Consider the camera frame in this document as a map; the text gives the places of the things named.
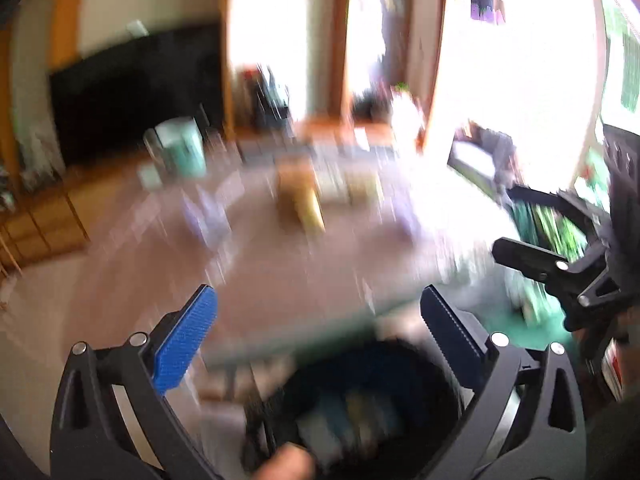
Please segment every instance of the silver screw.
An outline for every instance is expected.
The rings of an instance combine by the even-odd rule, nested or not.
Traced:
[[[84,341],[78,341],[75,345],[71,347],[71,351],[74,355],[83,354],[86,350],[86,343]]]
[[[144,343],[146,343],[146,334],[144,332],[136,332],[129,338],[131,346],[142,346]]]
[[[491,334],[491,342],[500,347],[505,347],[509,344],[509,338],[502,332],[494,332]]]
[[[551,351],[554,354],[562,355],[564,354],[564,346],[562,346],[560,343],[551,343]]]

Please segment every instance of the television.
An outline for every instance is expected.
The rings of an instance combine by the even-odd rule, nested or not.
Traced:
[[[117,44],[50,74],[67,166],[139,146],[165,120],[222,128],[221,25],[176,28]]]

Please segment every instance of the textured blue pad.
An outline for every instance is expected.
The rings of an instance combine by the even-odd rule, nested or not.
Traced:
[[[155,355],[153,382],[159,394],[180,384],[200,343],[218,315],[218,297],[210,286],[199,292],[177,313],[176,322]]]
[[[488,333],[472,314],[450,307],[433,285],[422,292],[420,313],[460,385],[478,391]]]

